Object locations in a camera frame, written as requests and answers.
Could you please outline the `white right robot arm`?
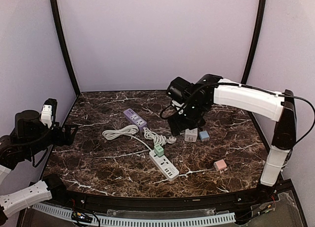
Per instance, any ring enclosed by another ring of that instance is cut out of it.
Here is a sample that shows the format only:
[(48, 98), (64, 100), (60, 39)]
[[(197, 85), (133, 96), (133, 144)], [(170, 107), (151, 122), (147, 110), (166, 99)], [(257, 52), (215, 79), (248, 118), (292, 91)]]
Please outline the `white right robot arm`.
[(275, 185), (288, 161), (297, 139), (295, 96), (292, 91), (269, 91), (206, 74), (196, 83), (181, 77), (172, 80), (166, 90), (175, 112), (166, 117), (173, 136), (186, 129), (205, 125), (204, 114), (213, 105), (236, 107), (275, 122), (270, 151), (260, 177), (260, 184)]

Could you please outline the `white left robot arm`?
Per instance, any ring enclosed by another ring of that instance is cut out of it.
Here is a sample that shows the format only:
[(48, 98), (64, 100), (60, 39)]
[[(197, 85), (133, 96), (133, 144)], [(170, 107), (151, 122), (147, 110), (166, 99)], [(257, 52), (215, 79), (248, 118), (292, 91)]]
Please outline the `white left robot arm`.
[[(25, 161), (32, 162), (34, 168), (43, 159), (35, 161), (35, 155), (48, 153), (50, 146), (70, 146), (73, 144), (77, 125), (60, 127), (54, 120), (49, 125), (41, 122), (40, 114), (34, 110), (25, 110), (15, 115), (15, 127), (11, 134), (0, 138), (0, 180), (16, 166)], [(9, 217), (36, 203), (55, 200), (66, 202), (66, 186), (56, 174), (50, 174), (29, 187), (0, 197), (0, 223), (3, 225)]]

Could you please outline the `white power strip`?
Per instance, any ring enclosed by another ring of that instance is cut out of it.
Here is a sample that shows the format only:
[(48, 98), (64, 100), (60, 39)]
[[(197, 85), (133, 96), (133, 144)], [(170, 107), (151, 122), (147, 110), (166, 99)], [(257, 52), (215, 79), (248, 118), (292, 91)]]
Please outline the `white power strip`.
[(151, 161), (161, 171), (161, 173), (167, 178), (168, 181), (174, 181), (179, 176), (178, 169), (173, 163), (165, 156), (159, 157), (154, 151), (149, 152)]

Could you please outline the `green plug adapter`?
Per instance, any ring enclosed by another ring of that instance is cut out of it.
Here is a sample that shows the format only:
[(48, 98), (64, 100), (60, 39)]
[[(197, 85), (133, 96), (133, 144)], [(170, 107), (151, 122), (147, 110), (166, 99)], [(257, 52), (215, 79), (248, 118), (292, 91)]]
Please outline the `green plug adapter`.
[(155, 144), (154, 152), (158, 157), (161, 157), (164, 155), (164, 148), (160, 144)]

